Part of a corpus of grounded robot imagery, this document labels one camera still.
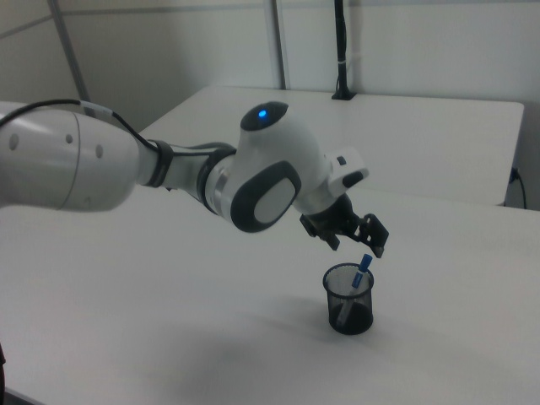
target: black pole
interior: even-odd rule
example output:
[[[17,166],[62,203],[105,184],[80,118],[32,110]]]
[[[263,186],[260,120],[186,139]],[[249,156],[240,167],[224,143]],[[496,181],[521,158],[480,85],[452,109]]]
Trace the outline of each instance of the black pole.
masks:
[[[343,15],[343,0],[334,0],[336,10],[336,40],[337,40],[337,82],[334,100],[351,100],[356,93],[352,93],[347,87],[347,30],[345,28],[345,16]]]

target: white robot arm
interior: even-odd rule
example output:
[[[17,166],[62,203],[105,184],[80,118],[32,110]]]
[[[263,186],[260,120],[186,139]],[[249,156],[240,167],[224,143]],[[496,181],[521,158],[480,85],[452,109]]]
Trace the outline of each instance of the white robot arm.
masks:
[[[37,109],[77,104],[114,116],[128,132],[89,116]],[[288,105],[271,101],[240,123],[237,148],[147,141],[113,111],[85,101],[0,103],[0,207],[103,211],[136,184],[181,189],[245,232],[272,226],[292,204],[308,234],[334,250],[336,235],[381,257],[388,232],[353,212],[346,191],[368,175],[352,148],[324,155]]]

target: black mesh cup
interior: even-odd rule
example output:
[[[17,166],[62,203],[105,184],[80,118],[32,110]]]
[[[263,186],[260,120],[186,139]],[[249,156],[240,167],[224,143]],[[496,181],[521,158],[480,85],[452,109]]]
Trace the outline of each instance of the black mesh cup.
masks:
[[[373,274],[366,270],[363,277],[369,276],[369,282],[360,283],[355,289],[352,284],[358,272],[358,264],[343,263],[330,268],[322,278],[328,298],[328,321],[331,327],[344,335],[358,335],[373,323]]]

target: white table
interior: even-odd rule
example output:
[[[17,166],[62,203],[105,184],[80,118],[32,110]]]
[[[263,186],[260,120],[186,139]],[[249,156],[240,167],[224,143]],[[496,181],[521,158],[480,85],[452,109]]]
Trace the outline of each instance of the white table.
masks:
[[[210,87],[144,133],[187,145],[234,146],[240,119],[269,100],[288,103],[324,151],[353,146],[370,169],[361,187],[489,205],[505,200],[523,105],[307,91]]]
[[[327,323],[325,270],[357,261],[290,210],[259,235],[181,192],[110,213],[0,211],[8,388],[62,404],[535,403],[540,214],[350,192],[390,230],[375,322]]]

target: blue marker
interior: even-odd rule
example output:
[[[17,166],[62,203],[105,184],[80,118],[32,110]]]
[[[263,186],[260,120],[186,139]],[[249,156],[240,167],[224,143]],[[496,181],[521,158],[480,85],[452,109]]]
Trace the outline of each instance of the blue marker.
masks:
[[[368,270],[372,260],[373,257],[370,255],[364,255],[364,257],[362,257],[362,262],[360,262],[358,267],[359,271],[354,275],[353,282],[351,283],[353,288],[351,289],[350,293],[348,293],[349,295],[362,293],[370,287],[370,275],[366,273],[366,270]],[[336,320],[336,325],[338,327],[343,327],[345,322],[347,322],[348,315],[353,307],[353,303],[353,300],[347,300],[343,303]]]

